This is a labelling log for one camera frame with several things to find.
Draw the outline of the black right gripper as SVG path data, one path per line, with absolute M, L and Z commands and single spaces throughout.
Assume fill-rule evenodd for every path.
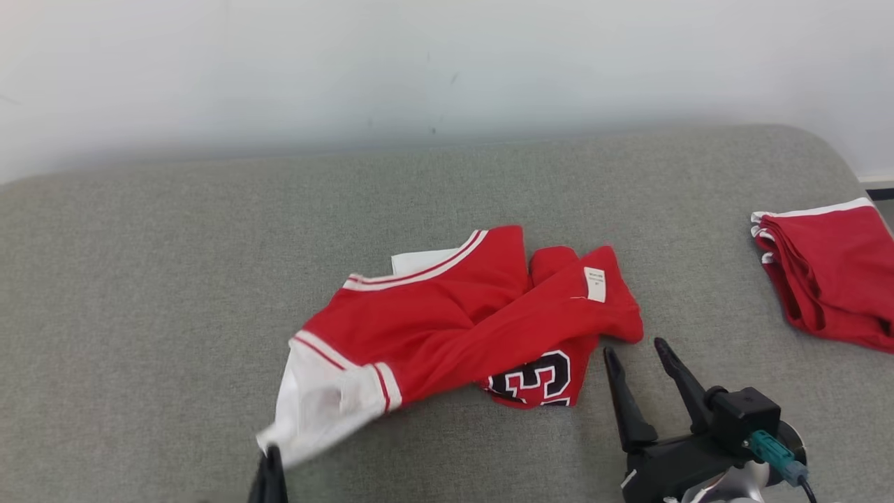
M 626 502 L 760 502 L 762 490 L 798 487 L 808 475 L 807 448 L 780 407 L 753 386 L 707 391 L 662 337 L 654 348 L 674 380 L 692 434 L 660 440 L 630 391 L 626 370 L 604 348 L 608 384 L 626 453 Z

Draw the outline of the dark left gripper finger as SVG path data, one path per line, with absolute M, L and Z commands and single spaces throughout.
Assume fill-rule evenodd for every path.
M 252 485 L 250 487 L 250 491 L 248 494 L 248 502 L 249 503 L 262 503 L 262 502 L 268 502 L 268 500 L 269 500 L 268 499 L 268 493 L 270 491 L 269 461 L 270 461 L 270 459 L 265 455 L 265 453 L 260 454 L 254 481 L 252 481 Z
M 268 502 L 288 502 L 284 465 L 277 445 L 268 446 Z

